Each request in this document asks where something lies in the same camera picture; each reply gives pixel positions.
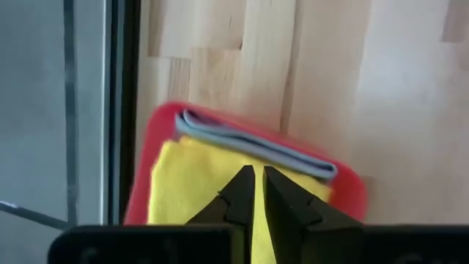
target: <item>wood grain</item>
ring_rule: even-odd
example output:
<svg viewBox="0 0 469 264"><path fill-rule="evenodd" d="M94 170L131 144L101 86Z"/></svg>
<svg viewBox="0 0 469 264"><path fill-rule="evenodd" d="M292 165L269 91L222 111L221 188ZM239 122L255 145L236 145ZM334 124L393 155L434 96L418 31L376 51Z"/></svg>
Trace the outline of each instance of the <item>wood grain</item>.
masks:
<svg viewBox="0 0 469 264"><path fill-rule="evenodd" d="M358 85L370 0L302 0L299 55L288 89L293 89L290 136L344 155L347 127Z"/></svg>
<svg viewBox="0 0 469 264"><path fill-rule="evenodd" d="M240 51L194 48L189 101L222 111L233 109L239 66Z"/></svg>
<svg viewBox="0 0 469 264"><path fill-rule="evenodd" d="M467 1L152 3L139 131L154 106L189 100L280 126L366 175L368 222L469 222Z"/></svg>
<svg viewBox="0 0 469 264"><path fill-rule="evenodd" d="M280 128L295 24L295 2L246 2L235 112L275 131Z"/></svg>
<svg viewBox="0 0 469 264"><path fill-rule="evenodd" d="M246 0L195 1L193 46L240 49Z"/></svg>
<svg viewBox="0 0 469 264"><path fill-rule="evenodd" d="M368 222L469 222L469 76L440 41L447 4L374 2L348 161L374 178Z"/></svg>
<svg viewBox="0 0 469 264"><path fill-rule="evenodd" d="M193 3L193 0L151 1L149 56L190 57Z"/></svg>

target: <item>red tray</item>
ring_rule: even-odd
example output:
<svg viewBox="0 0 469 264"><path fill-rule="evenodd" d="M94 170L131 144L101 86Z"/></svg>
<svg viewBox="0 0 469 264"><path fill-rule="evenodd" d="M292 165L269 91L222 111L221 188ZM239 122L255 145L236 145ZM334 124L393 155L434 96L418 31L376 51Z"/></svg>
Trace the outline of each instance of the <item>red tray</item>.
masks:
<svg viewBox="0 0 469 264"><path fill-rule="evenodd" d="M313 152L312 149L305 146L304 143L294 142L277 133L257 128L253 124L241 122L237 118L227 114L222 114L200 106L194 106L189 103L171 102L158 107L148 122L147 135L141 153L138 173L135 176L132 193L130 195L125 224L147 223L147 207L152 166L158 159L163 142L174 135L174 116L184 109L192 109L203 113L235 128L335 164L339 173L331 183L333 193L331 194L329 203L347 215L357 220L363 220L367 207L365 185L359 176L348 166L333 161L322 154Z"/></svg>

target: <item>folded gray towel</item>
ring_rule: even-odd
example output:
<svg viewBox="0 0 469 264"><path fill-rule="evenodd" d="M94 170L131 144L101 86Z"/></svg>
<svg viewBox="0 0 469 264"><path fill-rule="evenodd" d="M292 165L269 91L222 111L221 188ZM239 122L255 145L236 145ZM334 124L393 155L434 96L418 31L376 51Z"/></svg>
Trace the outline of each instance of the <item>folded gray towel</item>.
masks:
<svg viewBox="0 0 469 264"><path fill-rule="evenodd" d="M176 115L176 129L195 139L202 139L233 150L248 153L307 175L330 180L337 175L335 165L296 150L270 142L191 110Z"/></svg>

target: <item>gray tile wall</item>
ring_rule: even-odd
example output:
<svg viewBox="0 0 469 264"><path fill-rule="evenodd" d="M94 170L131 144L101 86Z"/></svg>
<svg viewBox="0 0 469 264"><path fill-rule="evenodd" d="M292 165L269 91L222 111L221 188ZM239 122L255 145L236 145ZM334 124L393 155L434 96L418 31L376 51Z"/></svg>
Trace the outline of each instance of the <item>gray tile wall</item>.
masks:
<svg viewBox="0 0 469 264"><path fill-rule="evenodd" d="M75 1L78 222L101 222L105 1ZM0 1L0 201L67 220L63 0ZM60 231L0 212L0 263Z"/></svg>

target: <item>wooden surface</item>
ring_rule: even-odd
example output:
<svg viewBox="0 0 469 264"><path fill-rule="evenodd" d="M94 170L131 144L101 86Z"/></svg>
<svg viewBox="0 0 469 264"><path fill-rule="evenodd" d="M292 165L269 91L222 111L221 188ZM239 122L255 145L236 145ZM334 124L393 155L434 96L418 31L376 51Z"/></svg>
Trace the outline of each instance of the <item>wooden surface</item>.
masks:
<svg viewBox="0 0 469 264"><path fill-rule="evenodd" d="M137 145L187 100L349 164L368 222L468 223L468 3L143 0Z"/></svg>

